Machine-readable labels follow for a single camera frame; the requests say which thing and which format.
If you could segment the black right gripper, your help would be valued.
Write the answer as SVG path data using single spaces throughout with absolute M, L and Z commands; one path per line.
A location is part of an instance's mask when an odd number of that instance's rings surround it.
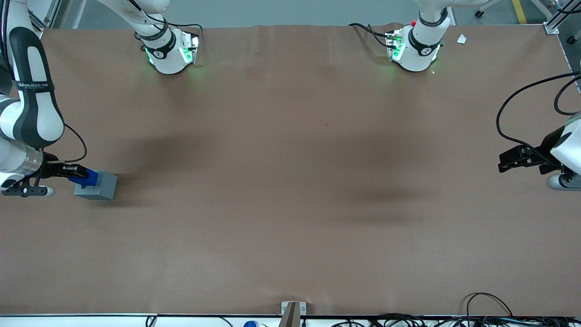
M 45 163 L 42 165 L 42 179 L 63 176 L 73 179 L 88 179 L 89 173 L 87 172 L 87 168 L 82 165 L 65 165 L 62 162 Z

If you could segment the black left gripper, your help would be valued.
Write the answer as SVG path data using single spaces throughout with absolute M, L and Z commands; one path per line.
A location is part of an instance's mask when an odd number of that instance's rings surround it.
M 504 173 L 520 167 L 539 166 L 539 173 L 546 175 L 561 169 L 561 162 L 550 153 L 561 138 L 564 128 L 558 128 L 544 137 L 535 148 L 515 146 L 499 155 L 498 171 Z

